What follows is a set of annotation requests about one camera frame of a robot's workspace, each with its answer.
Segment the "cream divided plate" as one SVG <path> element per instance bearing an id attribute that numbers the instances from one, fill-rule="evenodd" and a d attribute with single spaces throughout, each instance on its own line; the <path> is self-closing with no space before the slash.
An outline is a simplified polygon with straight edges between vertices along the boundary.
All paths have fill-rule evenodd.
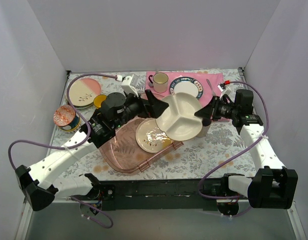
<path id="1" fill-rule="evenodd" d="M 200 133 L 202 118 L 194 115 L 202 109 L 198 99 L 188 93 L 176 93 L 165 96 L 162 101 L 169 107 L 156 119 L 156 124 L 170 139 L 187 141 Z"/>

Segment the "cream yellow floral plate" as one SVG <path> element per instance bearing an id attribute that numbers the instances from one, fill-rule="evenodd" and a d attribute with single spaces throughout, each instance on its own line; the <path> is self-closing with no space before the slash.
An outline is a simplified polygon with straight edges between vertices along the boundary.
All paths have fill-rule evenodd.
<path id="1" fill-rule="evenodd" d="M 156 120 L 153 118 L 146 119 L 138 125 L 135 138 L 141 149 L 152 154 L 163 150 L 173 143 L 173 140 L 159 129 Z"/>

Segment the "pink transparent plastic bin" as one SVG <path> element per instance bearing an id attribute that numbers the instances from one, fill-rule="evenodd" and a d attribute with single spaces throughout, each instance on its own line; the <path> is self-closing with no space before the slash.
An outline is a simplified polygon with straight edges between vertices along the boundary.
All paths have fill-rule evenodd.
<path id="1" fill-rule="evenodd" d="M 131 120 L 116 130 L 116 136 L 99 148 L 102 157 L 112 169 L 124 174 L 143 172 L 152 163 L 183 146 L 183 142 L 173 140 L 173 143 L 157 153 L 144 151 L 135 138 L 136 129 L 144 120 L 146 119 Z"/>

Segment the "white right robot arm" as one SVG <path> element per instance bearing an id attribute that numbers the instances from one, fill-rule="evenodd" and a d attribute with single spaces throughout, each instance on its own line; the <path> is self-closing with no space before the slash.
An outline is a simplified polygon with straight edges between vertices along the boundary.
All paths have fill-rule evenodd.
<path id="1" fill-rule="evenodd" d="M 220 192 L 226 199 L 236 194 L 246 197 L 253 208 L 289 209 L 292 205 L 298 175 L 288 169 L 275 154 L 266 136 L 267 128 L 261 118 L 253 114 L 253 92 L 248 89 L 236 91 L 235 99 L 227 95 L 213 96 L 195 116 L 204 120 L 226 118 L 232 121 L 238 134 L 247 144 L 255 165 L 253 178 L 238 173 L 227 173 L 221 179 Z"/>

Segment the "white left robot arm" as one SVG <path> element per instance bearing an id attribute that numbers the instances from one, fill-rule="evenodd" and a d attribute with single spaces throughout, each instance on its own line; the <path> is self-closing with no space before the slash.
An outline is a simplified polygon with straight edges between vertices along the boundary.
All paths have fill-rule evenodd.
<path id="1" fill-rule="evenodd" d="M 150 90 L 146 98 L 137 93 L 109 94 L 92 117 L 55 152 L 31 165 L 14 168 L 17 181 L 25 199 L 34 211 L 49 206 L 56 197 L 86 196 L 95 200 L 100 188 L 90 178 L 70 183 L 56 181 L 68 167 L 85 155 L 94 152 L 116 135 L 116 130 L 135 117 L 158 118 L 169 104 L 158 99 Z"/>

